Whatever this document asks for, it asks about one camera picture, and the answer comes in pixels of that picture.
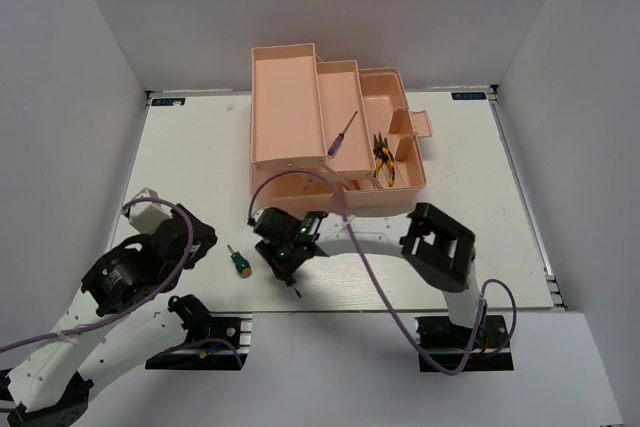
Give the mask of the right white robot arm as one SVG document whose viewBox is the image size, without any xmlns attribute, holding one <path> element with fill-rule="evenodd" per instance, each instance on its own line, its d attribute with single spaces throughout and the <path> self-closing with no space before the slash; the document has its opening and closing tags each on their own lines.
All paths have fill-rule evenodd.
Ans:
<svg viewBox="0 0 640 427">
<path fill-rule="evenodd" d="M 453 337 L 472 346 L 484 338 L 488 324 L 475 277 L 475 234 L 429 203 L 393 217 L 360 217 L 350 221 L 324 211 L 310 211 L 301 219 L 276 207 L 250 218 L 260 237 L 255 249 L 276 279 L 291 286 L 294 273 L 315 257 L 330 258 L 363 251 L 404 259 L 445 300 Z"/>
</svg>

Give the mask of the blue red handled screwdriver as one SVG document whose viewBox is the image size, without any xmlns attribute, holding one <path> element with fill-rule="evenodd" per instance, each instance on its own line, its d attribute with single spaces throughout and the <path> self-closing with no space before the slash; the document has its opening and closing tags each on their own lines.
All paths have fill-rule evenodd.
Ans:
<svg viewBox="0 0 640 427">
<path fill-rule="evenodd" d="M 342 143 L 344 141 L 345 135 L 346 135 L 348 129 L 350 128 L 351 124 L 353 123 L 353 121 L 355 120 L 357 115 L 358 115 L 358 111 L 355 111 L 352 114 L 352 116 L 350 117 L 350 119 L 347 122 L 347 124 L 345 125 L 345 127 L 339 132 L 339 134 L 336 136 L 336 138 L 333 140 L 333 142 L 329 146 L 329 149 L 327 151 L 327 156 L 329 158 L 333 158 L 338 153 L 338 151 L 340 150 L 340 148 L 342 146 Z"/>
</svg>

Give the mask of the pink plastic toolbox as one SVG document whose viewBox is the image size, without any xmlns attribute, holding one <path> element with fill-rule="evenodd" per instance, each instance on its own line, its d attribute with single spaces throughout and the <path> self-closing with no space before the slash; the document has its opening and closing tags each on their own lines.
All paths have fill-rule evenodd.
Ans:
<svg viewBox="0 0 640 427">
<path fill-rule="evenodd" d="M 333 157 L 329 146 L 358 115 Z M 374 136 L 388 139 L 396 178 L 373 177 Z M 418 197 L 427 178 L 420 148 L 433 128 L 426 111 L 409 107 L 394 67 L 361 68 L 354 60 L 324 61 L 312 43 L 252 50 L 251 192 L 262 207 L 291 213 L 395 210 Z"/>
</svg>

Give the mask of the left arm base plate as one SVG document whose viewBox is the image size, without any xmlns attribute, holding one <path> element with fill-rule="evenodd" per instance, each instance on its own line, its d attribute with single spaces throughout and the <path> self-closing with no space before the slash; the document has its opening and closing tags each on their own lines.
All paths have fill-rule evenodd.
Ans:
<svg viewBox="0 0 640 427">
<path fill-rule="evenodd" d="M 240 371 L 249 355 L 251 314 L 211 314 L 203 327 L 188 331 L 180 349 L 169 348 L 145 363 L 146 370 Z"/>
</svg>

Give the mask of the stubby green orange screwdriver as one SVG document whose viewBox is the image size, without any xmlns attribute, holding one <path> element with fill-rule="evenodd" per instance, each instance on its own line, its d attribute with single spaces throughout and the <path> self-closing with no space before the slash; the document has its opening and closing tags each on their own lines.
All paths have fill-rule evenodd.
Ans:
<svg viewBox="0 0 640 427">
<path fill-rule="evenodd" d="M 249 261 L 231 245 L 227 245 L 227 248 L 229 250 L 231 261 L 233 262 L 237 273 L 242 278 L 249 277 L 252 274 L 252 268 Z"/>
</svg>

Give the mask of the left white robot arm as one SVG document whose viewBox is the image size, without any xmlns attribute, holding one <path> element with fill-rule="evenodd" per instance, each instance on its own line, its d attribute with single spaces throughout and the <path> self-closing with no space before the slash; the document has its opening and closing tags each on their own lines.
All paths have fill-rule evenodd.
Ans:
<svg viewBox="0 0 640 427">
<path fill-rule="evenodd" d="M 142 305 L 173 290 L 218 241 L 215 229 L 184 206 L 152 202 L 125 215 L 136 230 L 103 254 L 81 280 L 52 332 L 1 373 L 1 398 L 11 426 L 70 426 L 102 390 L 157 354 L 211 334 L 209 311 L 194 295 L 173 296 L 166 307 L 125 339 L 108 334 Z"/>
</svg>

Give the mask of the yellow long nose pliers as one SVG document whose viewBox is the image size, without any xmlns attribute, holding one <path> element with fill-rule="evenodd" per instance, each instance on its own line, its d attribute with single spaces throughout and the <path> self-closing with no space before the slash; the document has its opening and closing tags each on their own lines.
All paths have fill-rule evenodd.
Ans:
<svg viewBox="0 0 640 427">
<path fill-rule="evenodd" d="M 386 168 L 387 185 L 393 187 L 396 178 L 395 158 L 389 147 L 388 139 L 383 137 L 381 132 L 374 136 L 373 154 L 376 162 L 373 174 L 374 179 L 378 181 L 380 173 Z"/>
</svg>

